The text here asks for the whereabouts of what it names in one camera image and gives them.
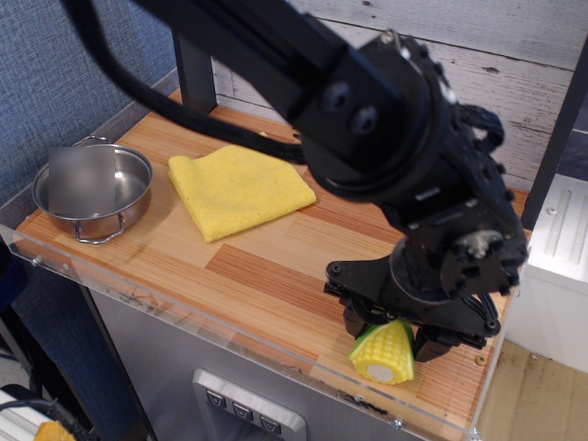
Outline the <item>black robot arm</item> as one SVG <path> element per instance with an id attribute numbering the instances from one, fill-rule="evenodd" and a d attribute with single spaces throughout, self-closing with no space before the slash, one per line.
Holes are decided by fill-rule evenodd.
<path id="1" fill-rule="evenodd" d="M 378 206 L 392 254 L 328 265 L 325 291 L 353 336 L 402 319 L 425 362 L 500 332 L 492 293 L 527 257 L 500 120 L 462 105 L 428 49 L 387 31 L 356 49 L 284 1 L 146 1 L 143 7 L 249 82 L 302 136 L 314 179 Z"/>

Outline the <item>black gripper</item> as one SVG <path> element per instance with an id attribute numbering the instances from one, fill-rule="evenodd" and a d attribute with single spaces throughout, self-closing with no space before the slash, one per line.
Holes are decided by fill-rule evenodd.
<path id="1" fill-rule="evenodd" d="M 326 276 L 324 292 L 344 305 L 345 329 L 355 340 L 369 325 L 405 321 L 417 327 L 416 362 L 432 361 L 462 344 L 482 349 L 501 331 L 489 293 L 445 293 L 440 270 L 404 240 L 377 260 L 332 262 Z"/>

